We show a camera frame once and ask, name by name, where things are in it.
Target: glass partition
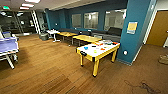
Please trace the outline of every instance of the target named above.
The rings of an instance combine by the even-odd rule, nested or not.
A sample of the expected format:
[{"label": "glass partition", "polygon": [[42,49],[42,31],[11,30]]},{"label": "glass partition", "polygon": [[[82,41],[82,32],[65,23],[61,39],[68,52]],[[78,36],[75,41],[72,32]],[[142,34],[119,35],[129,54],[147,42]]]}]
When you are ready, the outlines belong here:
[{"label": "glass partition", "polygon": [[36,33],[30,12],[0,11],[0,26],[13,34]]},{"label": "glass partition", "polygon": [[85,13],[84,28],[97,29],[97,25],[98,25],[98,12]]},{"label": "glass partition", "polygon": [[126,17],[126,9],[106,11],[104,30],[110,27],[123,28]]},{"label": "glass partition", "polygon": [[72,27],[81,28],[81,14],[72,15]]}]

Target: blue wall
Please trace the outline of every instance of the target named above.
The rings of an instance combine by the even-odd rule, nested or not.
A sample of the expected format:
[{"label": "blue wall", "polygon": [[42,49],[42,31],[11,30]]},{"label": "blue wall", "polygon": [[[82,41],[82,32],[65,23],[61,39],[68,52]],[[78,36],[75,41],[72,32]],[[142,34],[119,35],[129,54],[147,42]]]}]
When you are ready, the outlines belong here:
[{"label": "blue wall", "polygon": [[104,2],[99,2],[95,4],[85,5],[77,8],[72,8],[69,10],[69,21],[70,28],[72,27],[72,14],[81,14],[81,25],[82,28],[77,28],[78,30],[87,31],[88,29],[84,28],[84,13],[98,12],[98,30],[104,30],[105,15],[106,11],[117,10],[117,9],[126,9],[127,0],[107,0]]},{"label": "blue wall", "polygon": [[[143,39],[153,13],[151,6],[155,6],[156,0],[128,0],[127,17],[124,21],[124,26],[121,35],[121,46],[118,51],[117,59],[127,64],[132,64],[132,61],[138,50],[143,44]],[[127,27],[129,22],[138,22],[135,34],[128,34]]]},{"label": "blue wall", "polygon": [[[153,13],[151,6],[155,6],[156,0],[106,0],[103,2],[76,7],[72,9],[61,9],[57,11],[50,11],[46,9],[46,17],[49,29],[59,28],[73,28],[72,14],[81,14],[82,28],[77,28],[81,31],[84,29],[84,13],[99,12],[98,30],[104,30],[106,11],[116,9],[127,9],[127,17],[124,21],[124,26],[121,34],[121,46],[118,50],[117,60],[132,64],[135,55],[143,44],[143,39]],[[138,22],[135,34],[127,34],[127,27],[129,22]]]}]

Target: door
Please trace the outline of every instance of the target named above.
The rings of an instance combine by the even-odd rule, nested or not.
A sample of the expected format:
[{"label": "door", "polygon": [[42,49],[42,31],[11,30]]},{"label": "door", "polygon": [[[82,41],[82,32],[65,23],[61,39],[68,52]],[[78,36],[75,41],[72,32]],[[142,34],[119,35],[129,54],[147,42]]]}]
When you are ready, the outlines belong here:
[{"label": "door", "polygon": [[168,36],[168,11],[158,11],[146,44],[163,46]]}]

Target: paper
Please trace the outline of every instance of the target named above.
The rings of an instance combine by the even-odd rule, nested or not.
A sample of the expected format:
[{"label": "paper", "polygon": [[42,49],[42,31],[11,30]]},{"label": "paper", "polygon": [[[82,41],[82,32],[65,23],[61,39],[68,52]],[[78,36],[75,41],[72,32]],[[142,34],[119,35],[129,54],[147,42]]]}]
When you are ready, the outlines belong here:
[{"label": "paper", "polygon": [[136,30],[138,22],[129,22],[127,30]]},{"label": "paper", "polygon": [[127,33],[128,34],[135,34],[138,22],[129,22]]}]

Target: table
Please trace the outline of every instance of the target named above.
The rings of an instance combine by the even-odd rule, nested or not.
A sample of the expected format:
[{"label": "table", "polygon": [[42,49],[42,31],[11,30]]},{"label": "table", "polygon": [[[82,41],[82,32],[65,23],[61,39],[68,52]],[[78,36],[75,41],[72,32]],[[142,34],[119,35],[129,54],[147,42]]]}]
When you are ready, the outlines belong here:
[{"label": "table", "polygon": [[9,57],[9,55],[14,56],[14,60],[17,61],[17,55],[18,52],[18,43],[16,42],[17,39],[15,37],[9,37],[9,38],[2,38],[0,39],[0,57],[5,56],[5,58],[0,58],[0,60],[7,59],[9,62],[9,65],[12,69],[14,69],[14,65],[12,64],[12,61]]},{"label": "table", "polygon": [[82,47],[77,48],[77,53],[81,56],[81,66],[83,67],[83,59],[87,58],[88,60],[95,62],[93,76],[97,76],[99,60],[109,53],[113,52],[111,61],[114,62],[117,49],[119,48],[120,43],[111,44],[111,45],[96,45],[96,44],[88,44]]},{"label": "table", "polygon": [[78,35],[78,36],[74,36],[73,38],[79,39],[79,46],[80,46],[80,40],[86,41],[86,42],[91,42],[91,43],[102,40],[101,38],[96,38],[96,37],[87,36],[87,35]]},{"label": "table", "polygon": [[54,41],[53,41],[53,42],[60,41],[60,40],[57,40],[57,39],[56,39],[56,36],[55,36],[55,34],[60,33],[59,31],[56,31],[56,30],[47,30],[47,32],[48,32],[50,35],[51,35],[51,34],[54,35]]},{"label": "table", "polygon": [[72,37],[72,36],[77,35],[77,34],[71,33],[71,32],[60,32],[58,34],[63,36],[63,41],[64,41],[64,37]]}]

